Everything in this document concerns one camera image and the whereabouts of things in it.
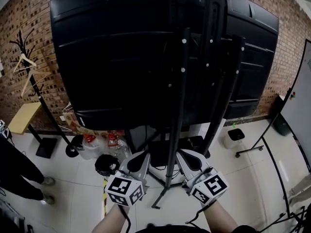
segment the brick wall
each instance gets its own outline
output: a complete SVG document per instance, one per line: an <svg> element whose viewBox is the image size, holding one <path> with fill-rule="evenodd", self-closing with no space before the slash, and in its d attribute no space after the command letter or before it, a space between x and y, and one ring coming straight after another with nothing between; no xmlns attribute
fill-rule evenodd
<svg viewBox="0 0 311 233"><path fill-rule="evenodd" d="M27 48L35 46L32 59L38 69L50 70L53 74L45 79L43 94L46 103L60 125L62 109L68 103L64 90L52 43L50 24L50 0L10 0L0 11L0 58L4 65L5 76L0 78L0 118L9 123L18 109L24 103L38 101L37 97L21 98L21 89L27 79L26 72L13 74L15 60L19 56L17 46L10 44L16 40L21 29L25 37L32 28L27 40ZM262 95L256 115L269 113L271 104L277 94L285 95L293 84L303 53L305 39L311 39L311 21L300 10L294 0L251 0L267 9L280 19L279 38L275 59L270 77ZM48 118L40 112L34 120L34 127L39 130L52 130Z"/></svg>

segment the wooden hanger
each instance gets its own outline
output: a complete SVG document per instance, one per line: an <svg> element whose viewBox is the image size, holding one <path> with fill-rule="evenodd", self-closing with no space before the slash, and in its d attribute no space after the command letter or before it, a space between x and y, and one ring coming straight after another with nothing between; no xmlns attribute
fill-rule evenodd
<svg viewBox="0 0 311 233"><path fill-rule="evenodd" d="M33 76L34 74L41 74L41 75L44 75L43 78L39 79L34 85L30 86L28 90L26 90L26 87L27 87L27 84L29 83L29 80L31 78L31 76ZM28 73L28 79L26 80L26 83L24 85L24 88L21 92L21 96L24 96L24 94L26 92L28 92L33 86L35 86L36 84L38 84L41 80L43 80L44 78L50 76L51 73L50 72L38 72L38 71L35 71L35 70L30 70L29 73Z"/></svg>
<svg viewBox="0 0 311 233"><path fill-rule="evenodd" d="M20 62L21 62L22 60L27 61L27 62L28 62L29 64L31 64L32 66L18 69L18 66L19 66L19 64L20 64ZM20 57L19 57L19 61L18 61L17 65L16 65L16 67L14 68L14 71L13 71L13 72L17 72L17 71L19 71L19 70L24 70L24 69L31 68L31 67L36 67L36 66L37 66L37 65L35 64L35 62L31 61L30 59L27 59L26 55L25 55L24 53L22 53L22 54L20 55Z"/></svg>

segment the tiled floor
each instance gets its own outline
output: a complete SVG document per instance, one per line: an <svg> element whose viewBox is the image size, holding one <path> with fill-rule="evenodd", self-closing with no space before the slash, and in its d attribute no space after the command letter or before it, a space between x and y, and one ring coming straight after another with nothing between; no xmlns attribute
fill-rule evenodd
<svg viewBox="0 0 311 233"><path fill-rule="evenodd" d="M268 121L258 121L236 125L245 134L239 149L251 147L267 127ZM225 127L219 139L210 149L212 164L221 171L230 188L219 199L223 207L235 218L238 224L248 224L257 229L264 228L267 223L277 219L285 211L281 186L270 156L264 148L255 150L235 158L236 150L227 150L222 144L223 136L232 127ZM287 190L297 184L308 170L291 135L283 137L271 128L265 137L279 166ZM20 214L26 217L35 233L86 233L91 232L103 218L103 177L94 169L94 161L86 161L80 156L69 158L65 154L65 141L60 138L51 159L43 159L35 155L37 141L31 134L14 135L13 141L20 151L26 151L27 157L42 171L43 174L56 178L53 187L40 187L44 192L53 194L56 204L49 206L40 201L27 200L6 192L0 198L8 201ZM164 179L165 171L153 169L153 172ZM182 181L179 175L174 182ZM147 194L134 207L129 217L132 222L130 232L144 229L148 223L158 226L166 224L184 224L201 209L200 203L188 197L178 187L172 188L159 203L161 210L152 209L151 205L162 191L161 185L147 176ZM308 205L311 200L298 203L293 211L301 205ZM201 228L208 229L208 224L201 214L195 222ZM285 233L294 222L274 225L266 232Z"/></svg>

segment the white trash can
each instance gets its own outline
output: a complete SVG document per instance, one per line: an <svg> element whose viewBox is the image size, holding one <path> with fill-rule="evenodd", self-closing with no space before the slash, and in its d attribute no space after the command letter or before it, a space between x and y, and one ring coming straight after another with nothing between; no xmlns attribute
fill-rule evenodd
<svg viewBox="0 0 311 233"><path fill-rule="evenodd" d="M245 135L243 134L242 130L229 130L224 138L224 146L226 149L232 149L240 144L244 138Z"/></svg>

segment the whiteboard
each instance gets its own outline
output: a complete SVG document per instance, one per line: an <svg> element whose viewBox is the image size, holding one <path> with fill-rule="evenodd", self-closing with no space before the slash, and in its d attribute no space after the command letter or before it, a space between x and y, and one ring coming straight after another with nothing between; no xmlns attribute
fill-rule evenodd
<svg viewBox="0 0 311 233"><path fill-rule="evenodd" d="M311 42L306 40L299 71L281 115L311 164Z"/></svg>

